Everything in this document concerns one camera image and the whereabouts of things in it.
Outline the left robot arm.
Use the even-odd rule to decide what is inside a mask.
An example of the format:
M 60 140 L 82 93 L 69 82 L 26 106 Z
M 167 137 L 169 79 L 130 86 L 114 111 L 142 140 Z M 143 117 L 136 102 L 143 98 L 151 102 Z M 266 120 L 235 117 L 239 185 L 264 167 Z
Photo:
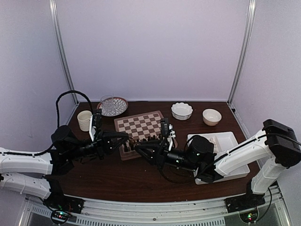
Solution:
M 128 139 L 125 132 L 99 129 L 92 140 L 79 140 L 70 127 L 60 126 L 51 136 L 52 145 L 42 152 L 0 150 L 0 186 L 41 198 L 46 204 L 63 209 L 70 203 L 56 180 L 38 179 L 27 173 L 60 176 L 73 169 L 73 161 L 103 159 Z

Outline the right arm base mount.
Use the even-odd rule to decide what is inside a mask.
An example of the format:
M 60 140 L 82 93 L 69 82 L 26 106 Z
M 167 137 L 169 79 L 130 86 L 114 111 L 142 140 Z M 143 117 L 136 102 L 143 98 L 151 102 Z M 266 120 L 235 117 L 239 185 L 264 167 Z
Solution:
M 244 223 L 254 223 L 259 218 L 258 206 L 265 204 L 264 195 L 244 194 L 225 199 L 228 213 L 238 212 Z

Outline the white foam tray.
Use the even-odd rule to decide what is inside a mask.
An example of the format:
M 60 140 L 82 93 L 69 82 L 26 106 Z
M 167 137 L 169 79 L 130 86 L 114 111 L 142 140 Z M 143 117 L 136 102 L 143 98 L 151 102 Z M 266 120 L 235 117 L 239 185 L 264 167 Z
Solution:
M 205 163 L 202 164 L 201 169 L 203 169 L 206 165 L 208 165 L 211 161 L 215 160 L 215 158 L 220 157 L 224 151 L 228 149 L 232 149 L 233 147 L 238 145 L 238 142 L 233 134 L 233 132 L 219 132 L 219 133 L 203 133 L 203 134 L 188 134 L 187 140 L 189 140 L 194 135 L 199 135 L 201 137 L 205 137 L 208 141 L 209 138 L 214 138 L 217 142 L 217 145 L 213 147 L 213 153 L 216 154 L 214 157 L 212 154 L 209 154 L 209 157 L 205 159 Z M 224 178 L 214 181 L 214 183 L 233 180 L 238 178 L 244 178 L 250 173 L 250 169 L 248 165 L 244 165 L 236 170 L 230 172 L 228 175 L 224 176 Z

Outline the wooden chess board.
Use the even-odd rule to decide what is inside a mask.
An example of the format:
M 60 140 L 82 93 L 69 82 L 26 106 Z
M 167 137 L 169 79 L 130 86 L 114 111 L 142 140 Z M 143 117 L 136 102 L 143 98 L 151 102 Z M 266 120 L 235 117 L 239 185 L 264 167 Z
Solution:
M 148 136 L 151 136 L 152 139 L 153 135 L 158 139 L 158 135 L 161 133 L 160 120 L 162 118 L 164 118 L 164 116 L 161 111 L 153 111 L 117 118 L 114 120 L 114 125 L 117 132 L 125 132 L 129 135 L 129 138 L 136 141 L 142 141 L 143 138 L 148 140 Z M 129 141 L 119 148 L 121 160 L 126 161 L 140 157 L 140 154 L 135 150 L 131 151 L 130 149 L 129 152 L 125 152 L 125 145 L 130 149 Z

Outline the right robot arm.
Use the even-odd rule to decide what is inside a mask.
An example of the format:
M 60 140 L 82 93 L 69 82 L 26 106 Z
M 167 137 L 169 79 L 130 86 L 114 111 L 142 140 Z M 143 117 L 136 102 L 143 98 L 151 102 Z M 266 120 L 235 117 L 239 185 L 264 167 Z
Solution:
M 232 171 L 267 157 L 259 173 L 247 183 L 244 195 L 225 200 L 229 211 L 252 208 L 265 203 L 264 195 L 280 174 L 301 161 L 301 144 L 292 128 L 275 120 L 264 121 L 263 128 L 241 144 L 214 152 L 214 144 L 201 135 L 187 140 L 184 150 L 174 148 L 174 131 L 161 120 L 161 137 L 143 139 L 135 144 L 135 151 L 159 171 L 165 165 L 195 172 L 195 179 L 205 183 L 223 179 Z

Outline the dark chess piece corner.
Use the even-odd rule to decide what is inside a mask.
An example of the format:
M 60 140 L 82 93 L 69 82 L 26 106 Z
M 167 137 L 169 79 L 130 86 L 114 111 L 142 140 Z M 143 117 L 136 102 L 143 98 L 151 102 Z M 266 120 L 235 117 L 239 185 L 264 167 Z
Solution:
M 129 147 L 125 145 L 125 152 L 129 152 L 129 151 L 130 151 Z

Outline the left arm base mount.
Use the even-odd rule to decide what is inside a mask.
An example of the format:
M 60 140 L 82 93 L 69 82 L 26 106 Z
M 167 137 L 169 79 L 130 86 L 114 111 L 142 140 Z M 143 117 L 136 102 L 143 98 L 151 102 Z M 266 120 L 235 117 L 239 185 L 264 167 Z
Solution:
M 54 224 L 62 225 L 74 214 L 80 214 L 84 207 L 84 200 L 70 196 L 49 196 L 47 199 L 41 199 L 43 205 L 50 210 L 50 219 Z

